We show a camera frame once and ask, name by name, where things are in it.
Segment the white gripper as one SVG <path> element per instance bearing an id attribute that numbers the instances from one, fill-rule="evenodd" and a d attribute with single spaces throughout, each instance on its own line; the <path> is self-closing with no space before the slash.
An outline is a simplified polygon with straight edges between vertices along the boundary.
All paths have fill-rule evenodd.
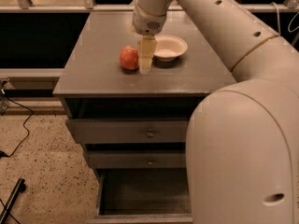
<path id="1" fill-rule="evenodd" d="M 153 11 L 149 12 L 138 3 L 135 4 L 132 25 L 139 35 L 143 35 L 138 42 L 138 62 L 141 74 L 147 74 L 150 71 L 157 45 L 155 35 L 162 31 L 165 21 L 166 7 L 153 7 Z"/>

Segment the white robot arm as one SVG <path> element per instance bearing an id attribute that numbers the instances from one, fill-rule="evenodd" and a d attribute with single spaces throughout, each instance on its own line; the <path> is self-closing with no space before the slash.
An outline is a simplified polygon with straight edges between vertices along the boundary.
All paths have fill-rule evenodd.
<path id="1" fill-rule="evenodd" d="M 158 34 L 178 1 L 235 84 L 195 108 L 186 140 L 193 224 L 298 224 L 299 52 L 234 0 L 137 0 Z"/>

